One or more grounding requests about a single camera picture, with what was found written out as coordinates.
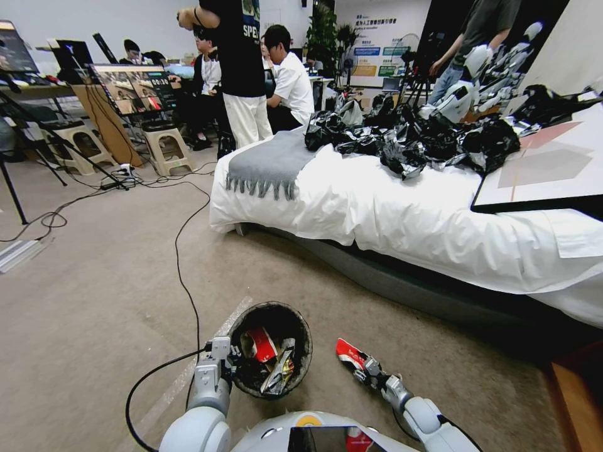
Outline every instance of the white humanoid robot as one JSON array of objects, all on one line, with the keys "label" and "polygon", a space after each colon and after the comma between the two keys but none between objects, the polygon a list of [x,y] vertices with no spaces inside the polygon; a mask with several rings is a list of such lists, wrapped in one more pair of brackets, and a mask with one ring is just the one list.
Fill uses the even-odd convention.
[{"label": "white humanoid robot", "polygon": [[487,45],[473,47],[465,59],[463,75],[460,80],[446,91],[435,104],[426,104],[419,115],[427,119],[441,113],[452,122],[460,122],[479,101],[479,78],[492,59],[492,49]]},{"label": "white humanoid robot", "polygon": [[516,95],[516,89],[521,81],[519,69],[534,52],[532,41],[542,31],[543,25],[535,22],[526,28],[521,42],[499,58],[496,63],[486,69],[479,91],[478,111],[485,112],[494,105]]},{"label": "white humanoid robot", "polygon": [[[227,380],[232,370],[230,343],[229,337],[215,337],[211,352],[202,354],[195,369],[196,394],[188,411],[168,428],[160,452],[415,451],[352,419],[318,411],[292,412],[265,420],[231,449],[231,431],[226,423],[231,388]],[[374,358],[343,340],[338,348],[340,343],[349,346],[350,355],[355,355],[354,375],[367,386],[380,390],[426,451],[479,451],[472,440],[442,416],[431,400],[414,396],[404,387],[401,377],[386,374]]]}]

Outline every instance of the black trash can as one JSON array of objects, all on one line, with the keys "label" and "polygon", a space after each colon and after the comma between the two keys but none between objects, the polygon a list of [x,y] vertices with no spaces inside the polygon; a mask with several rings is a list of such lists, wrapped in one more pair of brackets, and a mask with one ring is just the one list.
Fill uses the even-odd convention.
[{"label": "black trash can", "polygon": [[310,328],[296,309],[279,301],[267,301],[250,307],[235,321],[231,328],[231,344],[241,348],[241,335],[246,331],[260,327],[266,330],[275,343],[281,343],[286,338],[295,339],[293,374],[280,394],[262,394],[260,387],[263,379],[259,377],[257,372],[251,370],[254,369],[254,366],[247,365],[247,362],[251,360],[242,358],[232,381],[243,392],[254,397],[271,400],[279,399],[289,394],[308,372],[310,361],[312,361]]}]

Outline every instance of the floor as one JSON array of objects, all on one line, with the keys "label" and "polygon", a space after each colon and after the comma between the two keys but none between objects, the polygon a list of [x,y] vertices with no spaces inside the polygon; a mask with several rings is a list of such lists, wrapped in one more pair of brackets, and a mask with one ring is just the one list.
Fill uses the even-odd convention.
[{"label": "floor", "polygon": [[[194,154],[215,161],[215,149]],[[93,192],[62,188],[44,167],[10,164],[26,214],[34,218]],[[153,170],[141,176],[152,179]],[[86,178],[93,183],[97,176]],[[209,192],[210,175],[181,181]],[[207,197],[189,184],[112,191],[66,208],[33,260],[0,275],[0,444],[5,451],[139,450],[124,422],[131,386],[153,367],[195,348],[195,319],[178,282],[174,240]],[[20,223],[0,183],[0,238]],[[44,232],[35,225],[25,237]],[[432,399],[486,451],[562,451],[543,374],[469,332],[376,296],[307,251],[252,231],[209,228],[209,210],[179,241],[182,278],[200,311],[206,340],[250,296],[286,302],[307,319],[314,353],[307,376],[277,402],[232,392],[234,436],[268,416],[314,409],[353,417],[418,447],[398,429],[387,404],[361,387],[335,356],[343,337],[399,372],[415,394]],[[182,414],[179,377],[190,361],[162,370],[133,398],[133,421],[158,447]]]}]

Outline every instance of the stool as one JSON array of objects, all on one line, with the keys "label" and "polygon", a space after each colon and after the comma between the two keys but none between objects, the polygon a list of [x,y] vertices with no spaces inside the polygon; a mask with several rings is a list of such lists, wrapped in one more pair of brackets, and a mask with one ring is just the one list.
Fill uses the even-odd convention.
[{"label": "stool", "polygon": [[[101,140],[96,138],[96,135],[92,133],[92,131],[88,127],[86,127],[83,121],[51,122],[45,123],[44,125],[51,129],[54,133],[59,135],[61,138],[70,142],[82,154],[84,154],[84,151],[83,149],[80,149],[80,147],[75,142],[75,136],[78,134],[84,134],[88,136],[99,149],[99,152],[97,154],[88,157],[90,161],[94,163],[109,162],[112,165],[117,165],[117,162],[114,160],[111,154],[109,154],[105,146],[101,143]],[[43,129],[42,134],[44,135],[44,138],[46,139],[46,142],[48,143],[59,165],[75,168],[80,172],[82,176],[90,176],[94,174],[94,167],[85,158],[76,153],[73,149],[64,146],[65,150],[67,151],[70,157],[65,158],[64,155],[62,155],[61,152],[59,152],[59,150],[56,148],[54,137]]]},{"label": "stool", "polygon": [[[188,146],[184,143],[182,135],[180,135],[176,126],[170,121],[144,122],[142,128],[144,138],[151,151],[151,164],[160,176],[169,176],[170,170],[179,166],[188,166],[191,171],[195,171]],[[160,146],[160,140],[164,137],[171,137],[176,141],[182,153],[181,158],[173,160],[165,159]]]}]

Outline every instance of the person's hand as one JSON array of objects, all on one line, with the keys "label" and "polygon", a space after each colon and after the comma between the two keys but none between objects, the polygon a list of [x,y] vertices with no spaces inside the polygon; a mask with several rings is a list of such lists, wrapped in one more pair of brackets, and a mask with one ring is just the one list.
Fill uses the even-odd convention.
[{"label": "person's hand", "polygon": [[195,23],[195,8],[182,8],[176,14],[176,19],[178,20],[178,25],[186,30],[193,30],[193,25]]},{"label": "person's hand", "polygon": [[434,64],[432,64],[432,66],[429,68],[429,75],[430,76],[434,76],[434,75],[438,75],[438,72],[440,71],[440,69],[442,68],[442,65],[444,64],[444,62],[442,60],[437,60]]}]

